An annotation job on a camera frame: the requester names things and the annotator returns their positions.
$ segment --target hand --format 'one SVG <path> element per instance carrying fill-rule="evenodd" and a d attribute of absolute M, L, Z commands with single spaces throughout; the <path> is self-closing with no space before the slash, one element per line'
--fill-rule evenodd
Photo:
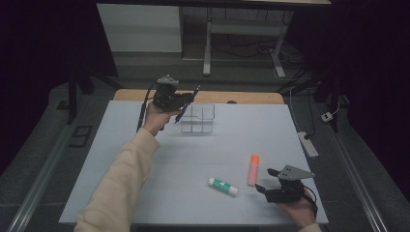
<path fill-rule="evenodd" d="M 180 112 L 181 110 L 164 112 L 149 102 L 145 111 L 145 122 L 142 128 L 147 130 L 153 136 L 156 136 L 158 131 L 169 122 L 169 119 Z"/>
<path fill-rule="evenodd" d="M 308 193 L 306 188 L 305 195 L 310 197 L 310 194 Z M 316 222 L 314 218 L 313 207 L 303 197 L 295 203 L 278 203 L 278 205 L 284 211 L 286 211 L 286 213 L 300 228 L 305 228 L 308 225 L 314 224 Z"/>

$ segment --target marker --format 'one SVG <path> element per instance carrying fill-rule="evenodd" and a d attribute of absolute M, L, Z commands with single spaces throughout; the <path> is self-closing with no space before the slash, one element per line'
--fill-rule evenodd
<path fill-rule="evenodd" d="M 193 91 L 192 93 L 192 101 L 195 99 L 196 94 L 199 92 L 199 88 L 201 86 L 198 85 L 198 87 L 196 87 L 196 89 Z M 175 118 L 175 124 L 178 123 L 180 121 L 180 119 L 182 118 L 182 116 L 184 115 L 185 111 L 187 110 L 188 105 L 186 105 L 184 108 L 182 108 L 181 113 L 177 115 L 177 117 Z"/>
<path fill-rule="evenodd" d="M 215 179 L 214 177 L 212 177 L 211 179 L 209 179 L 208 184 L 212 187 L 214 187 L 215 189 L 219 189 L 223 192 L 229 193 L 233 196 L 236 196 L 236 194 L 238 193 L 238 188 L 231 186 L 230 184 L 227 184 L 221 180 Z"/>
<path fill-rule="evenodd" d="M 248 175 L 248 185 L 254 187 L 257 179 L 257 169 L 259 166 L 259 156 L 252 155 L 250 157 L 249 175 Z"/>

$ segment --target glue stick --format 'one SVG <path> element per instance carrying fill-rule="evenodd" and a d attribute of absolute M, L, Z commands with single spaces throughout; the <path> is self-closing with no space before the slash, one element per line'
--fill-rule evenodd
<path fill-rule="evenodd" d="M 238 188 L 231 186 L 230 184 L 227 184 L 221 180 L 215 179 L 214 177 L 209 179 L 208 184 L 216 189 L 229 193 L 233 196 L 235 196 L 238 193 Z"/>
<path fill-rule="evenodd" d="M 257 167 L 259 165 L 259 156 L 252 155 L 250 157 L 249 175 L 248 175 L 248 185 L 254 186 L 257 179 Z"/>

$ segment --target beige sleeve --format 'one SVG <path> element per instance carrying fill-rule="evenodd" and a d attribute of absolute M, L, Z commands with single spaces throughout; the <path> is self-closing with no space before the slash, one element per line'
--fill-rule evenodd
<path fill-rule="evenodd" d="M 90 202 L 77 215 L 74 231 L 129 232 L 141 185 L 151 169 L 151 156 L 159 147 L 156 138 L 144 129 L 125 143 Z"/>
<path fill-rule="evenodd" d="M 322 230 L 320 229 L 318 223 L 314 223 L 314 224 L 308 225 L 307 227 L 299 230 L 299 232 L 322 232 Z"/>

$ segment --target white wall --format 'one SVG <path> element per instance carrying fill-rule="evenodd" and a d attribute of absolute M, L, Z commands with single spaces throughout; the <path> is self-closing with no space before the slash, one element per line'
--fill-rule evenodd
<path fill-rule="evenodd" d="M 182 52 L 179 7 L 98 4 L 111 51 Z"/>

